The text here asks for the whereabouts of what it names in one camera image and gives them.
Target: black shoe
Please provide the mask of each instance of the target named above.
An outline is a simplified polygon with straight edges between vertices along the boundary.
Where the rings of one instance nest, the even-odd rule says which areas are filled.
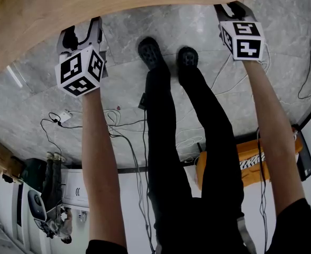
[[[191,47],[183,47],[178,54],[178,67],[198,66],[198,53]]]
[[[166,65],[157,42],[151,37],[147,37],[139,43],[138,53],[149,70]]]

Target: power adapter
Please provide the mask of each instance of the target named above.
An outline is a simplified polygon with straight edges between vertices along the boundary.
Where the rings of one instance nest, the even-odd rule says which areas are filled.
[[[145,94],[145,92],[141,96],[138,108],[140,108],[142,110],[146,110],[146,94]]]

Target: person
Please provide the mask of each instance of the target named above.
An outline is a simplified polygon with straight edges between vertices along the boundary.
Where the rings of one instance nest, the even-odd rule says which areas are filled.
[[[65,209],[65,213],[67,215],[66,219],[63,221],[61,218],[58,221],[59,223],[59,230],[58,236],[60,237],[61,241],[65,244],[72,243],[72,212],[70,208]]]
[[[65,213],[67,218],[63,221],[61,218],[60,210],[54,211],[56,206],[62,203],[62,190],[61,190],[61,163],[66,159],[61,154],[55,152],[54,154],[47,152],[47,168],[45,172],[45,181],[43,183],[43,191],[41,198],[44,202],[45,211],[50,221],[53,221],[55,232],[61,238],[63,243],[69,244],[72,242],[72,213],[71,209],[66,208]]]
[[[153,38],[144,39],[138,52],[149,69],[145,86],[149,198],[161,253],[249,254],[237,225],[244,216],[244,190],[232,125],[197,67],[197,52],[182,48],[177,64],[179,82],[205,129],[207,160],[201,198],[192,198],[176,151],[170,71]],[[311,208],[296,166],[290,123],[261,65],[243,64],[253,91],[277,216],[267,253],[311,253]],[[84,96],[83,116],[83,174],[91,211],[86,253],[127,253],[117,166],[100,89]],[[214,163],[223,163],[227,178],[219,176]]]
[[[47,152],[47,166],[45,172],[45,181],[41,198],[44,201],[46,212],[61,204],[61,163],[65,162],[65,157],[55,152]]]

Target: black pants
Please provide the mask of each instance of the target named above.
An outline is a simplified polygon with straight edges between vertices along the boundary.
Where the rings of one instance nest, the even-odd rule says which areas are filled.
[[[61,204],[61,161],[47,160],[45,181],[41,198],[44,201],[46,212]]]
[[[237,229],[236,219],[243,216],[243,183],[231,123],[199,69],[186,67],[179,81],[205,129],[207,163],[202,198],[192,198],[176,150],[170,72],[167,67],[150,71],[146,80],[149,197],[162,253],[196,251],[211,239],[227,239],[228,229]]]

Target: black cable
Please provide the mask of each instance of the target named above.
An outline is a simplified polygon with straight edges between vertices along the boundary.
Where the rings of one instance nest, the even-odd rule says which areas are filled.
[[[147,204],[147,219],[149,221],[150,227],[150,237],[152,238],[152,226],[150,221],[150,204],[149,204],[149,179],[148,179],[148,163],[147,163],[147,156],[146,156],[146,143],[145,143],[145,128],[146,128],[146,110],[144,110],[144,129],[143,129],[143,143],[144,143],[144,156],[145,156],[145,178],[146,178],[146,204]]]
[[[51,117],[51,114],[57,116],[59,118],[59,120],[57,119],[53,119]],[[58,124],[58,126],[62,127],[62,128],[65,128],[65,129],[76,129],[76,128],[82,128],[82,126],[75,126],[75,127],[65,127],[65,126],[62,126],[61,123],[60,123],[60,116],[57,115],[56,113],[53,113],[53,112],[50,112],[49,113],[49,118],[51,120],[46,120],[46,119],[43,119],[43,120],[46,120],[46,121],[49,121],[49,122],[52,122],[52,123],[56,123]],[[136,123],[139,123],[139,122],[144,122],[144,130],[143,130],[143,143],[144,143],[144,156],[145,156],[145,166],[146,166],[146,170],[147,170],[147,157],[146,157],[146,143],[145,143],[145,127],[146,127],[146,111],[144,111],[144,119],[143,120],[138,120],[136,122],[133,122],[133,123],[126,123],[126,124],[121,124],[121,125],[107,125],[109,126],[112,130],[113,127],[119,127],[119,126],[126,126],[126,125],[132,125],[132,124],[136,124]],[[147,216],[145,215],[145,208],[142,209],[141,207],[141,203],[143,204],[143,207],[144,207],[144,203],[143,203],[143,189],[142,189],[142,181],[141,181],[141,176],[140,176],[140,170],[139,170],[139,164],[138,164],[138,161],[137,161],[137,158],[136,158],[136,155],[135,155],[135,152],[134,152],[134,149],[132,147],[132,144],[130,142],[130,140],[124,136],[123,134],[119,133],[119,134],[111,134],[111,133],[108,133],[109,136],[111,138],[117,138],[117,137],[123,137],[128,143],[129,143],[129,146],[131,148],[131,151],[132,151],[132,157],[133,157],[133,160],[134,160],[134,164],[135,164],[135,167],[137,169],[137,173],[136,173],[136,181],[137,181],[137,189],[138,189],[138,194],[139,194],[139,202],[138,202],[138,205],[139,205],[139,209],[141,211],[141,214],[145,220],[145,228],[146,228],[146,232],[147,232],[147,236],[148,236],[148,239],[149,239],[149,243],[150,243],[150,248],[151,248],[151,251],[152,253],[154,254],[155,251],[154,251],[154,248],[153,248],[153,244],[152,244],[152,227],[151,227],[151,221],[150,221],[150,205],[149,205],[149,200],[148,200],[148,191],[149,191],[149,181],[148,181],[148,178],[147,178],[147,174],[146,174],[146,171],[145,171],[145,177],[146,177],[146,183],[147,183],[147,191],[146,191],[146,194],[147,194]]]
[[[111,133],[109,133],[109,136],[110,136],[111,138],[123,137],[123,138],[129,143],[129,146],[130,146],[131,151],[132,151],[132,156],[133,156],[133,159],[134,159],[134,163],[135,163],[136,169],[139,170],[139,165],[138,165],[138,162],[137,162],[137,159],[136,159],[136,156],[135,156],[135,152],[134,152],[134,149],[133,149],[133,147],[132,147],[132,144],[131,144],[130,140],[129,140],[126,136],[124,136],[123,134],[121,134],[121,133],[119,133],[119,134],[111,134]],[[140,172],[139,172],[139,171],[136,173],[136,176],[137,176],[137,188],[138,188],[138,193],[139,193],[139,198],[140,198],[140,199],[139,199],[139,209],[140,209],[140,211],[141,211],[141,213],[142,213],[142,215],[143,215],[143,217],[144,217],[144,220],[145,220],[145,227],[146,227],[146,232],[147,232],[147,235],[148,235],[148,239],[149,239],[151,251],[152,251],[152,253],[155,253],[154,248],[153,248],[153,245],[152,245],[151,227],[149,226],[148,221],[147,221],[147,218],[146,218],[146,216],[145,216],[145,213],[143,212],[143,210],[142,210],[142,208],[141,208],[142,192],[140,192],[140,186],[141,186],[142,184],[141,184],[141,177],[140,177],[140,182],[138,183],[138,174],[139,174],[139,176],[140,176]]]
[[[136,123],[142,122],[142,121],[145,121],[145,120],[138,120],[138,121],[132,122],[132,123],[125,123],[125,124],[121,124],[121,125],[109,125],[109,126],[111,126],[111,127],[121,127],[121,126],[136,124]]]
[[[54,142],[52,142],[52,141],[49,139],[48,133],[47,133],[47,131],[46,131],[46,130],[44,129],[44,127],[43,127],[43,124],[42,124],[43,121],[49,121],[49,122],[52,122],[52,123],[53,123],[53,121],[50,121],[50,120],[47,120],[47,119],[42,119],[42,120],[40,121],[40,126],[41,126],[42,129],[44,130],[44,132],[45,132],[45,134],[46,134],[46,137],[48,138],[48,141],[49,141],[50,143],[52,143],[53,145],[55,145],[55,146],[58,148],[58,150],[60,151],[60,156],[61,156],[61,149],[60,149]]]
[[[308,73],[307,73],[307,76],[306,76],[306,80],[304,81],[303,85],[301,86],[301,89],[300,89],[299,92],[298,92],[298,99],[307,99],[307,98],[310,98],[310,97],[311,97],[311,95],[306,96],[306,97],[300,97],[300,92],[303,90],[304,85],[306,84],[307,79],[308,79],[308,76],[309,76],[309,73],[310,73],[310,66],[311,66],[311,51],[309,52],[309,67],[308,67]]]
[[[260,214],[263,219],[264,225],[264,233],[265,233],[265,245],[264,245],[264,253],[267,251],[267,240],[268,240],[268,229],[267,229],[267,215],[266,215],[266,179],[263,170],[262,157],[261,157],[261,146],[259,140],[259,129],[257,130],[257,143],[258,143],[258,151],[259,151],[259,162],[260,162],[260,173],[264,184],[264,189],[262,190],[262,182],[260,181],[260,192],[261,192],[261,203],[260,203]]]
[[[83,128],[83,126],[65,127],[65,126],[61,125],[60,121],[58,121],[57,124],[58,124],[58,126],[65,128],[65,129]]]

